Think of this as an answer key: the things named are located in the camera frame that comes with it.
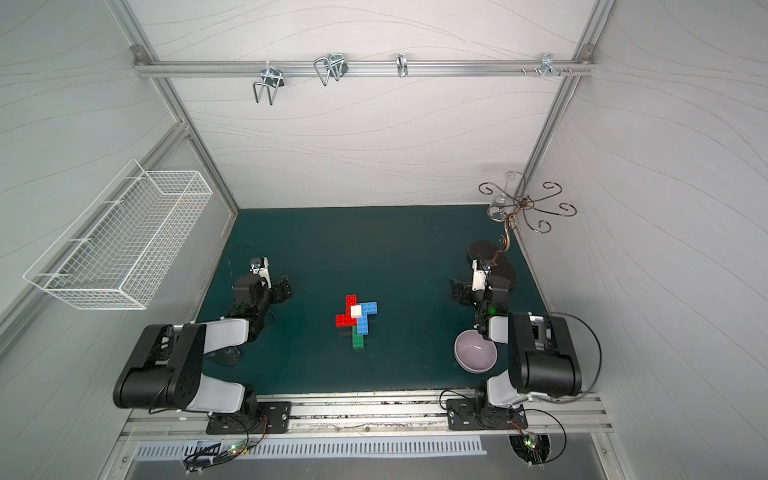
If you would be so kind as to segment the small blue lego brick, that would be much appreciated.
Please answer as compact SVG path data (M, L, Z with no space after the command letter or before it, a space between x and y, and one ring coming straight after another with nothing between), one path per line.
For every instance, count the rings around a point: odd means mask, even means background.
M376 302L365 302L360 305L363 316L374 315L378 313L378 304Z

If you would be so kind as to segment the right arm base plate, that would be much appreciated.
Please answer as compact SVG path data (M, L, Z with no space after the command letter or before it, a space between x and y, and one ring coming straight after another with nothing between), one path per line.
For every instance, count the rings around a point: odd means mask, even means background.
M477 404L474 398L453 398L444 401L448 427L452 431L526 430L528 421L522 406L496 407Z

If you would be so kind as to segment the large green lego brick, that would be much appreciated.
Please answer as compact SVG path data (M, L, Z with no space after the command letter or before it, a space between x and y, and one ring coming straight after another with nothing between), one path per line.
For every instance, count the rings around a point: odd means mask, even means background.
M363 349L364 346L365 346L364 340L365 340L365 338L364 338L363 335L354 332L352 334L352 348L355 349L355 350Z

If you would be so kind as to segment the long blue lego brick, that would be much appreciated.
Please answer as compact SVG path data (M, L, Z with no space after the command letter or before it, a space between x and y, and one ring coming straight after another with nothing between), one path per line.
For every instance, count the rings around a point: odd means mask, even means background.
M369 321L366 315L357 318L356 332L361 336L369 333Z

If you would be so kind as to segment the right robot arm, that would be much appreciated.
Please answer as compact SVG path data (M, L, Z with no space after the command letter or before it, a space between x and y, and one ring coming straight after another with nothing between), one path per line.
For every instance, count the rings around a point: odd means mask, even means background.
M502 291L486 285L479 290L457 280L451 297L475 308L474 327L454 341L454 357L472 374L492 370L500 350L507 349L503 371L487 378L477 390L480 408L517 408L530 398L556 401L582 393L582 373L565 318L510 312L500 302Z

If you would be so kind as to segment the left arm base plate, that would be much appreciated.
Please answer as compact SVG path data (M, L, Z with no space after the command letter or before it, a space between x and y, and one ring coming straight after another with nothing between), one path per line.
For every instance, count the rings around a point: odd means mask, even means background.
M244 404L236 413L213 413L205 432L208 435L284 434L288 431L291 408L289 401Z

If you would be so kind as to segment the red lego brick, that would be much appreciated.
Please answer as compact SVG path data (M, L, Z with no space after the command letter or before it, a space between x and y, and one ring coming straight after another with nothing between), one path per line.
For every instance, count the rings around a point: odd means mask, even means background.
M347 328L357 325L357 319L348 314L339 314L335 317L335 326L337 328Z
M355 294L353 295L347 295L346 296L346 311L347 313L351 312L351 309L354 305L357 304L357 296Z

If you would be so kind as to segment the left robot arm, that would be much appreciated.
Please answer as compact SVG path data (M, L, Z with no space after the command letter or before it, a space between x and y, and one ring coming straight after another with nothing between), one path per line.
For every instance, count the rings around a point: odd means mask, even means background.
M184 325L152 324L144 328L114 390L121 409L149 412L182 410L216 414L244 413L252 389L203 373L206 360L224 366L240 361L240 347L263 331L271 306L293 296L290 279L273 283L261 273L240 277L228 317Z

